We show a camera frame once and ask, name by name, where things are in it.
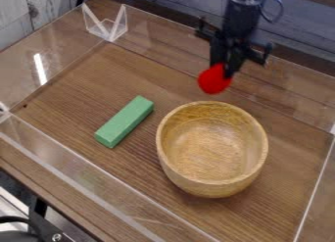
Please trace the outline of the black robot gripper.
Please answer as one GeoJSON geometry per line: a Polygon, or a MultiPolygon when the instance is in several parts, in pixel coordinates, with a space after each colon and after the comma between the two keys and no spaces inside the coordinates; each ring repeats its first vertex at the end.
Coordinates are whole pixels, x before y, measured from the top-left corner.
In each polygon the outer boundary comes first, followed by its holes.
{"type": "Polygon", "coordinates": [[[256,33],[229,37],[205,18],[198,21],[195,35],[209,41],[210,66],[226,67],[226,78],[234,77],[246,61],[265,65],[274,50],[274,43],[258,38],[256,33]]]}

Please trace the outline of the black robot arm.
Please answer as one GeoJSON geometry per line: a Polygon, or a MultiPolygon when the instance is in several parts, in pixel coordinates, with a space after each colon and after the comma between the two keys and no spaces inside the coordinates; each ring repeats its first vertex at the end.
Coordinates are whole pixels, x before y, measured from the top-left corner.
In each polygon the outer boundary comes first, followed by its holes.
{"type": "Polygon", "coordinates": [[[210,69],[220,78],[232,79],[246,61],[266,65],[274,43],[258,36],[260,21],[274,24],[284,14],[282,0],[228,0],[221,27],[199,19],[195,35],[210,42],[210,69]]]}

